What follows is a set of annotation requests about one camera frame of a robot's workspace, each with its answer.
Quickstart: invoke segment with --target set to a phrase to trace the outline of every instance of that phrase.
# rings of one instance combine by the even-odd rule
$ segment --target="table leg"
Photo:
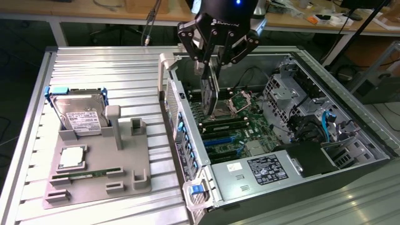
[[[67,42],[67,38],[64,35],[64,31],[61,28],[61,23],[59,21],[51,20],[49,22],[49,27],[51,27],[51,31],[52,34],[55,36],[56,39],[56,43],[59,47],[65,47],[68,46],[68,42]]]
[[[343,37],[341,37],[340,41],[337,42],[331,54],[327,56],[327,59],[323,62],[323,66],[329,65],[332,63],[333,59],[336,58],[337,54],[340,53],[340,51],[344,48],[348,41],[351,40],[352,36],[353,36],[353,34],[343,35]]]

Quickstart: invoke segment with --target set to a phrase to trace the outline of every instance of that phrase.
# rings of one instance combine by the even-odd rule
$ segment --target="aluminum workbench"
[[[157,99],[159,54],[177,47],[64,47],[47,52],[0,198],[0,224],[189,224]],[[44,210],[41,197],[60,122],[44,86],[107,87],[121,120],[148,124],[152,191]],[[399,224],[400,162],[393,161],[343,189],[237,224]]]

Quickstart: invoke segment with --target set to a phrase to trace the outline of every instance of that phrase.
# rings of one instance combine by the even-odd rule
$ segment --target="wires on desk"
[[[112,12],[116,12],[116,11],[117,11],[116,8],[121,8],[121,7],[123,7],[121,4],[111,6],[111,5],[104,5],[104,4],[99,3],[96,0],[92,0],[92,1],[93,1],[93,3],[95,3],[96,6],[100,6],[100,7],[103,7],[103,8],[107,8],[107,9],[108,9],[109,11],[112,11]]]
[[[380,110],[377,109],[377,107],[375,106],[375,104],[372,104],[372,106],[373,106],[373,108],[376,109],[376,111],[377,111],[377,113],[380,114],[380,116],[383,117],[383,119],[385,120],[385,122],[387,122],[387,124],[389,125],[389,127],[392,128],[392,130],[393,130],[393,131],[400,131],[400,130],[396,130],[396,129],[392,127],[389,121],[388,121],[387,118],[383,116],[383,114],[381,114]]]

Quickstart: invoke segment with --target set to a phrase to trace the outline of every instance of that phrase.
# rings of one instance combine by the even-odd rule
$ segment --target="warning label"
[[[249,168],[260,185],[289,178],[276,155],[248,160]]]
[[[100,131],[96,112],[68,112],[67,117],[75,132]]]

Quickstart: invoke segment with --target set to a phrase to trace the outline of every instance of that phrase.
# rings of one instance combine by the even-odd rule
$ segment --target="metal bracket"
[[[163,81],[164,81],[164,69],[171,70],[176,62],[173,53],[161,53],[159,58],[159,97],[161,98],[160,92],[163,91]]]

